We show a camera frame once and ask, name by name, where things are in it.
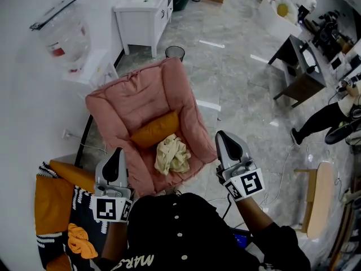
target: white cabinet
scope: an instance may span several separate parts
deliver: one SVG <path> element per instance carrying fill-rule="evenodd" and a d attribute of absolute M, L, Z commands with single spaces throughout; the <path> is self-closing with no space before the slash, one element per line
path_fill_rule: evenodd
<path fill-rule="evenodd" d="M 157 44 L 171 19 L 173 0 L 120 0 L 114 6 L 124 52 L 128 45 L 143 45 L 152 48 L 152 57 L 157 55 Z"/>

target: black shoe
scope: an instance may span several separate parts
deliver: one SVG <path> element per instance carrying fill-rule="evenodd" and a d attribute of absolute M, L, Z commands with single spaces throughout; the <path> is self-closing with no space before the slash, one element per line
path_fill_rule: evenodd
<path fill-rule="evenodd" d="M 293 142 L 294 142 L 297 146 L 299 146 L 299 145 L 302 143 L 302 141 L 303 141 L 303 139 L 300 138 L 300 135 L 298 134 L 298 131 L 296 131 L 295 128 L 291 129 L 291 137 L 292 137 Z"/>

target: black shirt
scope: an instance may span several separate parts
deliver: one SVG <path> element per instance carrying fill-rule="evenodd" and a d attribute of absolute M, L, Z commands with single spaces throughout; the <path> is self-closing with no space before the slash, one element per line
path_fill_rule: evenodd
<path fill-rule="evenodd" d="M 100 259 L 102 271 L 140 270 L 258 270 L 256 257 L 237 245 L 215 208 L 194 194 L 147 196 L 129 215 L 129 249 L 119 263 Z M 294 230 L 275 223 L 259 232 L 253 242 L 265 262 L 280 270 L 310 270 L 298 247 Z"/>

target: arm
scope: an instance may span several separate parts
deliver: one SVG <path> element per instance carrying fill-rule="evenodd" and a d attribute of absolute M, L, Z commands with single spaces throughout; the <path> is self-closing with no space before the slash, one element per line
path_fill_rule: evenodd
<path fill-rule="evenodd" d="M 267 228 L 273 223 L 272 219 L 261 210 L 252 198 L 238 201 L 236 205 L 252 235 L 255 235 L 255 233 Z"/>
<path fill-rule="evenodd" d="M 346 88 L 347 93 L 351 97 L 357 97 L 360 94 L 359 88 L 361 88 L 361 81 L 356 82 L 356 87 L 352 87 L 345 80 L 343 80 L 341 82 L 341 86 Z"/>
<path fill-rule="evenodd" d="M 110 223 L 105 240 L 102 258 L 112 262 L 119 262 L 127 250 L 127 224 Z"/>
<path fill-rule="evenodd" d="M 316 9 L 316 6 L 317 6 L 317 2 L 314 1 L 314 3 L 312 4 L 311 10 L 310 10 L 310 14 L 311 14 L 312 12 L 314 12 L 314 10 Z"/>
<path fill-rule="evenodd" d="M 236 202 L 237 208 L 253 235 L 253 242 L 265 254 L 264 262 L 280 270 L 310 270 L 310 262 L 298 246 L 296 232 L 278 227 L 252 198 Z"/>

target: wooden chair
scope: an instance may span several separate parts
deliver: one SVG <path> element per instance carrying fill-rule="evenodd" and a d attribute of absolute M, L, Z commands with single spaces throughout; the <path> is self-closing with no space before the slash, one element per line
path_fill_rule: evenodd
<path fill-rule="evenodd" d="M 327 226 L 328 211 L 333 197 L 333 168 L 329 162 L 323 161 L 318 169 L 295 169 L 296 173 L 309 173 L 307 191 L 307 207 L 299 231 L 306 233 L 310 239 L 320 236 Z"/>

